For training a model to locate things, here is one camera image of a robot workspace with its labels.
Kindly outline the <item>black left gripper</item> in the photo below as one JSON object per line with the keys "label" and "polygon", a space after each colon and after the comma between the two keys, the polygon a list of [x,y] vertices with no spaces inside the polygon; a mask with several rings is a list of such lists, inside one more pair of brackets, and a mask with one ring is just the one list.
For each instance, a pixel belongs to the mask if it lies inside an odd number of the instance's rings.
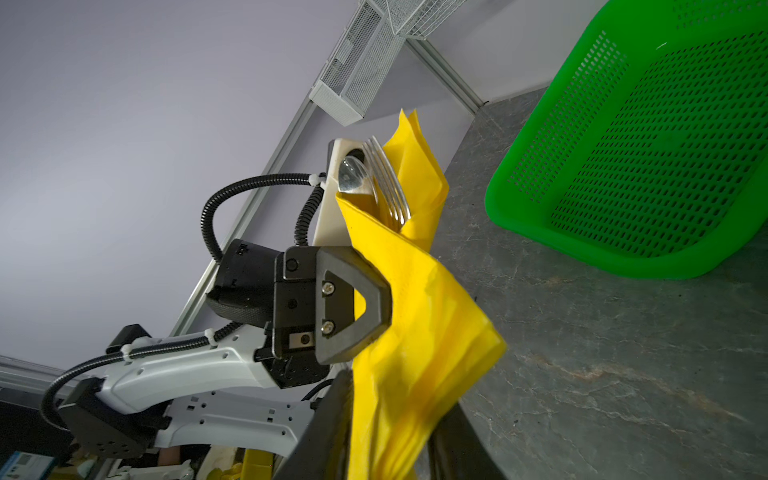
{"label": "black left gripper", "polygon": [[324,380],[328,365],[352,361],[392,323],[389,283],[349,246],[279,254],[273,296],[263,366],[279,387]]}

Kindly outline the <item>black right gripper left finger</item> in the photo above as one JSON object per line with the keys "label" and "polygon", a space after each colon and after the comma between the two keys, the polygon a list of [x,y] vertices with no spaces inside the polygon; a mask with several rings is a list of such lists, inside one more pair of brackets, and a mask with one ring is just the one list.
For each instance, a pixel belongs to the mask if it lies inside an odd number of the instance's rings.
{"label": "black right gripper left finger", "polygon": [[346,479],[354,392],[353,375],[334,379],[307,430],[274,479]]}

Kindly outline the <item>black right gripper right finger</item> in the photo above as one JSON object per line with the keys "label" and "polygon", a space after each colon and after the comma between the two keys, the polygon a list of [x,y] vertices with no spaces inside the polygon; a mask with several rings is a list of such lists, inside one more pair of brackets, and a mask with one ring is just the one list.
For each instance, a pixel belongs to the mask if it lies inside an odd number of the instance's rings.
{"label": "black right gripper right finger", "polygon": [[505,479],[459,403],[438,422],[428,443],[431,479]]}

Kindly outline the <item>silver spoon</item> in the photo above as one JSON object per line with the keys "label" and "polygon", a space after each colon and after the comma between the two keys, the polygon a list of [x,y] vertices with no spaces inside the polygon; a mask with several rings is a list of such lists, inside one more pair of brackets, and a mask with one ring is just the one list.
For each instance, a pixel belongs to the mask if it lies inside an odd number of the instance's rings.
{"label": "silver spoon", "polygon": [[353,195],[372,195],[371,176],[355,156],[346,156],[338,167],[338,190]]}

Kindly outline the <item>silver fork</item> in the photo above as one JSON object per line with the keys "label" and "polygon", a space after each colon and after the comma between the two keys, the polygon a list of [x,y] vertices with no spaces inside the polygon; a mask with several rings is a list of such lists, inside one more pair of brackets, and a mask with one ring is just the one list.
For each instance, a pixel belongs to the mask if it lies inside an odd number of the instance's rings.
{"label": "silver fork", "polygon": [[384,202],[391,218],[398,229],[401,230],[412,218],[412,215],[405,192],[395,174],[394,167],[375,137],[370,137],[363,142],[363,150],[367,161],[372,166],[373,176],[378,182],[379,190],[384,196]]}

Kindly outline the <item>yellow paper napkin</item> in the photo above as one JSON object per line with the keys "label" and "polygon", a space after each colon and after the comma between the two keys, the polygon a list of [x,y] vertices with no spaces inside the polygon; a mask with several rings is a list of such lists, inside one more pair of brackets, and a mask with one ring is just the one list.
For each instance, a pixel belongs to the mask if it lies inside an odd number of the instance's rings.
{"label": "yellow paper napkin", "polygon": [[349,194],[337,194],[352,246],[389,283],[392,323],[353,361],[348,476],[411,479],[439,421],[502,357],[491,320],[430,249],[449,184],[416,112],[384,145],[409,204],[398,231]]}

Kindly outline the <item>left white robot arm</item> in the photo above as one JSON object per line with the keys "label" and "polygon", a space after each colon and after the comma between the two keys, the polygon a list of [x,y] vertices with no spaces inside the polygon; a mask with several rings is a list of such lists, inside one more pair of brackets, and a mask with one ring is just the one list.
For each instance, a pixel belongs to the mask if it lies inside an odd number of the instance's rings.
{"label": "left white robot arm", "polygon": [[[378,269],[350,246],[308,242],[329,184],[324,175],[268,174],[216,192],[202,209],[200,228],[217,268],[206,301],[224,325],[173,338],[124,327],[104,355],[49,385],[43,419],[97,454],[119,459],[152,447],[224,442],[291,454],[315,424],[316,401],[239,400],[231,390],[332,385],[332,366],[352,361],[392,322],[392,290]],[[281,252],[240,239],[221,246],[214,232],[218,208],[279,185],[312,190],[292,247]]]}

